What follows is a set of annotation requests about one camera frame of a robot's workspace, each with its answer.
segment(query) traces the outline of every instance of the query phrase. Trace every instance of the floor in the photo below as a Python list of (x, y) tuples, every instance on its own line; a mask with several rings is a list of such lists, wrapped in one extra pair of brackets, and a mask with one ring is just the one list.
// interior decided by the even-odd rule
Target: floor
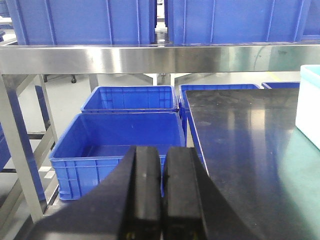
[[(197, 73), (182, 76), (176, 75), (175, 90), (179, 93), (181, 84), (257, 84), (261, 87), (262, 82), (291, 82), (299, 81), (299, 72), (238, 72), (238, 73)], [(80, 107), (90, 94), (89, 78), (87, 75), (76, 75), (77, 83), (71, 83), (70, 75), (51, 75), (46, 83), (47, 93), (56, 127), (58, 137), (63, 133), (70, 121), (76, 114), (80, 113)], [(129, 74), (105, 74), (99, 75), (100, 86), (147, 86), (152, 85), (152, 79), (141, 77), (139, 75)], [(19, 96), (19, 102), (22, 114), (28, 131), (44, 131), (45, 127), (42, 121), (40, 108), (33, 83)], [(33, 148), (39, 141), (32, 140)], [(192, 146), (190, 132), (188, 134), (188, 146)], [(48, 159), (45, 160), (43, 168), (39, 173), (44, 186), (49, 183), (48, 172), (53, 171)], [(8, 168), (13, 168), (11, 161), (8, 162)], [(8, 194), (9, 190), (17, 180), (15, 173), (0, 173), (0, 205)], [(13, 220), (11, 230), (4, 240), (15, 238), (18, 230), (24, 221), (28, 218), (29, 212), (25, 202), (23, 202), (17, 211)]]

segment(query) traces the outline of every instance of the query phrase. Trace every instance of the stainless steel shelf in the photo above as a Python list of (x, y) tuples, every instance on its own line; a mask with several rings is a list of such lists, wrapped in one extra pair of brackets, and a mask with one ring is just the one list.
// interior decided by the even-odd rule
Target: stainless steel shelf
[(2, 45), (2, 74), (299, 71), (320, 64), (320, 41), (239, 45)]

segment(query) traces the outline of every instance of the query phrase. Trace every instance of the black workbench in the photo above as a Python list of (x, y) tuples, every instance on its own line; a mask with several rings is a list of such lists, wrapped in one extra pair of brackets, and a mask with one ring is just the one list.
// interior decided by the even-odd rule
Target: black workbench
[(320, 151), (295, 127), (298, 93), (186, 92), (209, 176), (261, 240), (320, 239)]

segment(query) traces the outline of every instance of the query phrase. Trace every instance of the metal rack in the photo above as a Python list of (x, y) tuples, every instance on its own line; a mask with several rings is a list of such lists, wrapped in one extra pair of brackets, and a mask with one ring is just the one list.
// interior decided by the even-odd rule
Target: metal rack
[[(42, 75), (88, 74), (93, 89), (98, 85), (96, 74), (299, 71), (300, 66), (306, 64), (320, 64), (320, 41), (189, 46), (23, 46), (15, 40), (3, 42), (0, 46), (0, 122), (19, 181), (10, 193), (7, 201), (10, 204), (0, 210), (0, 214), (6, 214), (5, 218), (0, 217), (3, 219), (0, 225), (8, 227), (23, 195), (33, 221), (52, 210), (57, 180), (54, 178), (46, 191), (39, 190), (35, 187), (40, 184), (39, 174), (32, 173), (35, 163), (39, 168), (57, 141)], [(19, 93), (33, 78), (42, 90), (48, 115), (48, 119), (44, 119), (46, 133), (35, 152), (32, 152), (18, 101)], [(39, 192), (45, 192), (46, 199), (39, 198)]]

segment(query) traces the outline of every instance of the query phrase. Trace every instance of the crate rim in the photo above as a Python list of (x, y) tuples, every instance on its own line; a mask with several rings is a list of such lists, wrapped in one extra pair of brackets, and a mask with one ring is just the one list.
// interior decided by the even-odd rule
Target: crate rim
[[(99, 89), (103, 89), (103, 88), (161, 88), (161, 87), (168, 87), (171, 88), (171, 92), (172, 92), (172, 102), (173, 102), (173, 107), (166, 107), (166, 108), (108, 108), (108, 109), (96, 109), (96, 108), (91, 108), (91, 109), (86, 109), (86, 105), (88, 104), (88, 102), (90, 101), (90, 99), (96, 94), (97, 91), (99, 91)], [(90, 111), (104, 111), (102, 113), (105, 112), (114, 112), (114, 113), (121, 113), (121, 112), (125, 112), (125, 111), (145, 111), (145, 110), (167, 110), (167, 111), (174, 111), (178, 108), (178, 101), (176, 99), (176, 93), (175, 93), (175, 88), (171, 85), (157, 85), (157, 86), (97, 86), (94, 88), (94, 90), (90, 93), (90, 95), (88, 96), (88, 98), (85, 100), (85, 102), (82, 104), (80, 110), (83, 113), (89, 113)]]
[(273, 89), (272, 87), (269, 86), (269, 84), (297, 84), (300, 83), (300, 81), (264, 81), (261, 83), (262, 87), (265, 89)]
[(180, 144), (181, 146), (183, 146), (184, 142), (185, 142), (185, 138), (184, 138), (184, 131), (182, 129), (182, 125), (180, 123), (181, 119), (179, 117), (179, 114), (177, 112), (173, 112), (173, 111), (166, 111), (166, 112), (115, 112), (115, 113), (78, 113), (75, 115), (75, 117), (71, 120), (71, 122), (68, 124), (68, 126), (66, 127), (66, 129), (64, 130), (64, 132), (61, 134), (61, 136), (59, 137), (56, 145), (54, 146), (54, 148), (52, 149), (50, 155), (49, 155), (49, 160), (51, 162), (66, 162), (66, 161), (74, 161), (71, 159), (75, 159), (77, 160), (77, 158), (83, 159), (83, 160), (103, 160), (106, 159), (108, 157), (110, 157), (110, 159), (115, 159), (114, 156), (88, 156), (88, 157), (54, 157), (54, 155), (56, 154), (58, 148), (61, 146), (63, 140), (65, 139), (66, 135), (68, 134), (68, 132), (70, 131), (71, 127), (74, 125), (74, 123), (81, 118), (82, 116), (115, 116), (115, 115), (175, 115), (176, 121), (177, 121), (177, 127), (178, 127), (178, 131), (179, 131), (179, 140), (180, 140)]
[[(182, 86), (208, 86), (208, 85), (214, 85), (214, 86), (226, 86), (226, 85), (253, 85), (253, 86), (256, 86), (257, 89), (261, 89), (261, 87), (258, 85), (258, 84), (255, 84), (255, 83), (235, 83), (235, 84), (222, 84), (222, 83), (219, 83), (219, 84), (180, 84), (179, 85), (179, 96), (178, 96), (178, 100), (179, 100), (179, 103), (181, 103), (181, 108), (182, 109), (189, 109), (188, 107), (185, 107), (185, 99), (183, 97), (183, 92), (186, 92), (186, 91), (212, 91), (210, 89), (205, 89), (205, 90), (184, 90), (182, 91)], [(214, 91), (230, 91), (230, 89), (217, 89), (217, 90), (214, 90)], [(254, 90), (254, 89), (236, 89), (236, 90)]]

